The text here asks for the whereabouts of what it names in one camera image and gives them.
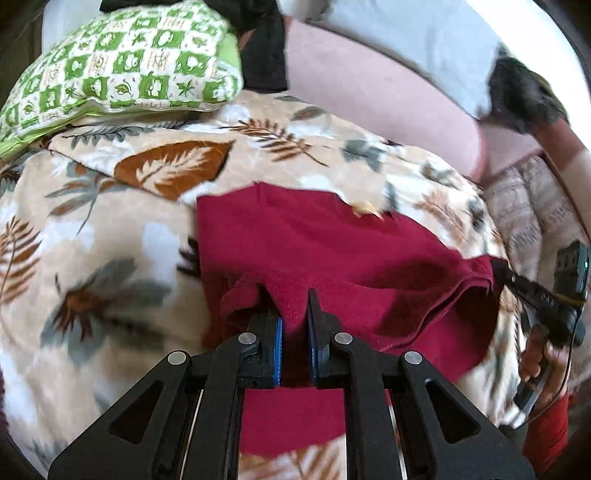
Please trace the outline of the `person's right hand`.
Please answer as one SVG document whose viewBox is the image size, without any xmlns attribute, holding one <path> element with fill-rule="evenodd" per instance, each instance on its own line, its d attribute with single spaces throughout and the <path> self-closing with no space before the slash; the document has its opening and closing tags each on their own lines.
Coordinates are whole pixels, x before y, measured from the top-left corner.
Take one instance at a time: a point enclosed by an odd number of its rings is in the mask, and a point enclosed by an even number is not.
<svg viewBox="0 0 591 480">
<path fill-rule="evenodd" d="M 547 340 L 546 330 L 536 325 L 529 333 L 526 349 L 521 354 L 519 374 L 521 380 L 529 381 L 541 374 L 542 361 L 548 362 L 552 369 L 546 384 L 532 410 L 537 413 L 549 405 L 554 398 L 560 399 L 566 393 L 566 383 L 570 376 L 569 349 L 558 348 Z"/>
</svg>

